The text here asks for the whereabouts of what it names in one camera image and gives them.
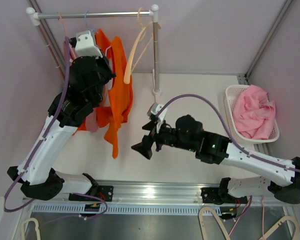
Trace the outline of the beige plastic hanger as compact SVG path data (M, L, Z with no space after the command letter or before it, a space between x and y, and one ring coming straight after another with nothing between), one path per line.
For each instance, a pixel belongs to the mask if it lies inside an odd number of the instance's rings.
M154 73L158 73L158 67L159 67L159 29L161 29L161 25L159 24L159 6L157 4L153 4L151 6L151 9L149 11L149 15L151 16L151 22L144 25L140 21L140 15L142 11L142 7L138 10L136 16L137 16L137 23L141 27L141 30L139 34L137 35L133 46L131 48L128 61L126 63L126 68L124 72L123 82L128 85L131 82L131 74L133 70L135 69L136 65L139 63L140 59L142 58L143 54L147 50L147 47L150 43L153 43L153 60L154 60ZM147 45L144 47L142 52L140 53L138 59L134 62L135 53L138 47L138 44L144 39L144 37L147 34L148 28L152 26L152 37L148 41Z

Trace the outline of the light pink t shirt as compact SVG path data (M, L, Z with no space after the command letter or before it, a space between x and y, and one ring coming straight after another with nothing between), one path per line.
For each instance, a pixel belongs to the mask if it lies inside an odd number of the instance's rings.
M275 126L276 104L268 93L250 85L239 96L232 111L236 130L252 140L268 140Z

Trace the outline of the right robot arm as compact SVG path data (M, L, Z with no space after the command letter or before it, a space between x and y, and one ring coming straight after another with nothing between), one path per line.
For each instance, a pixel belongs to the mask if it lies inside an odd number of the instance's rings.
M174 128L151 116L142 129L149 133L131 149L148 160L153 155L152 146L156 146L157 152L169 146L193 152L203 163L236 167L256 175L223 178L217 190L222 202L248 196L273 196L283 203L300 204L300 157L282 159L247 150L226 136L205 131L202 123L190 115L179 117Z

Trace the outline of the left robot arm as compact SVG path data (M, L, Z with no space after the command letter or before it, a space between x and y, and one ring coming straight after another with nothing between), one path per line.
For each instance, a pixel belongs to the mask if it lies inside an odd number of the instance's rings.
M91 201L100 192L99 184L89 174L65 174L53 164L68 139L86 117L103 101L105 85L115 76L106 57L81 56L69 67L69 80L53 100L43 129L32 152L7 174L21 184L22 193L35 200L51 200L68 194L70 201Z

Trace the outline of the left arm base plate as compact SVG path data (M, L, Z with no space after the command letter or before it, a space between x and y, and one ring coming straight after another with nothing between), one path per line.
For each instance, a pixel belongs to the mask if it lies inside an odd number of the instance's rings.
M68 197L69 201L75 202L92 202L95 199L91 198L97 197L105 202L111 202L113 199L114 187L112 185L99 185L98 187L92 186L91 189L85 193L87 196L81 196L77 194L70 194Z

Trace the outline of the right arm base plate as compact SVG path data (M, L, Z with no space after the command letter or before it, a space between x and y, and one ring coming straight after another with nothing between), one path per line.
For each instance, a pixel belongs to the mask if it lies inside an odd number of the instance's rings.
M247 204L248 198L244 197L233 197L226 189L221 189L219 187L202 187L201 188L201 198L202 202L205 204Z

